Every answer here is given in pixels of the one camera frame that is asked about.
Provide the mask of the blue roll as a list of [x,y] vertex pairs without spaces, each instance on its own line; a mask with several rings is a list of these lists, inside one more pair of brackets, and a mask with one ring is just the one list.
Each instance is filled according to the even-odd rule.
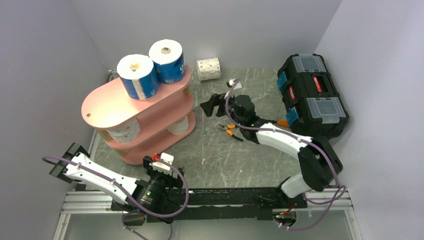
[[182,45],[172,39],[155,42],[148,56],[153,61],[157,78],[162,84],[174,84],[185,75],[185,58]]
[[123,57],[116,67],[127,94],[135,100],[153,98],[159,89],[159,81],[153,61],[146,55],[130,54]]

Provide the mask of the pink three-tier shelf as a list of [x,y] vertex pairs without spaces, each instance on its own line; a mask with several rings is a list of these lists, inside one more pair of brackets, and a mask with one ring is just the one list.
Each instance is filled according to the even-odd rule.
[[[194,96],[189,83],[192,70],[185,66],[183,79],[173,84],[161,84],[158,93],[148,100],[136,100],[126,92],[118,77],[93,90],[84,100],[81,115],[115,150],[121,159],[130,165],[141,165],[144,156],[164,152],[188,136],[196,126],[193,112]],[[188,116],[188,129],[174,135],[167,127]],[[107,130],[115,129],[126,122],[137,119],[141,129],[139,136],[130,143],[119,143]]]

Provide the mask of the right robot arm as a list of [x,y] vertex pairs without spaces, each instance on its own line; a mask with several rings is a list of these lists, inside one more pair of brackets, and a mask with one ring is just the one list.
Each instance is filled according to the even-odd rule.
[[215,93],[200,107],[207,117],[211,117],[217,107],[216,116],[227,116],[246,140],[273,147],[298,160],[300,173],[285,179],[276,189],[275,200],[282,208],[289,207],[300,194],[323,191],[343,170],[339,157],[325,137],[298,135],[275,126],[271,120],[256,114],[248,95]]

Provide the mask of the white paper roll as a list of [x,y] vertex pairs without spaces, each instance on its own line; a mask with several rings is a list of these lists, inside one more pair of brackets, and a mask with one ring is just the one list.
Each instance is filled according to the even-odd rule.
[[179,121],[172,123],[167,127],[167,130],[170,134],[181,135],[185,133],[189,128],[188,116],[181,118]]

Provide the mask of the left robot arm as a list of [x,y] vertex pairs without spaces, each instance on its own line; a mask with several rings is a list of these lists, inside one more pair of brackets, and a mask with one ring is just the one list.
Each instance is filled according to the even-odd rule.
[[78,143],[72,143],[63,156],[44,156],[53,167],[49,174],[67,183],[91,185],[112,197],[127,212],[142,213],[171,223],[189,203],[189,187],[184,169],[173,165],[167,153],[145,156],[142,160],[149,180],[116,173],[90,159]]

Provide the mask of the blue roll front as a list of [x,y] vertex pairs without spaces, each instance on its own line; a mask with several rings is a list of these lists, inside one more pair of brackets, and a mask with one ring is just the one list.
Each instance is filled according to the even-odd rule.
[[148,56],[153,61],[157,78],[162,84],[174,84],[185,75],[185,58],[182,45],[172,39],[155,42]]

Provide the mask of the floral paper roll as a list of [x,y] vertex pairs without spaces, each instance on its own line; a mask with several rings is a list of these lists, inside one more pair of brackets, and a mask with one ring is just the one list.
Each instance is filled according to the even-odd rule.
[[196,70],[199,81],[215,80],[221,77],[219,59],[208,58],[196,61]]
[[120,127],[106,130],[107,133],[118,143],[128,144],[134,141],[141,132],[137,119],[131,119]]

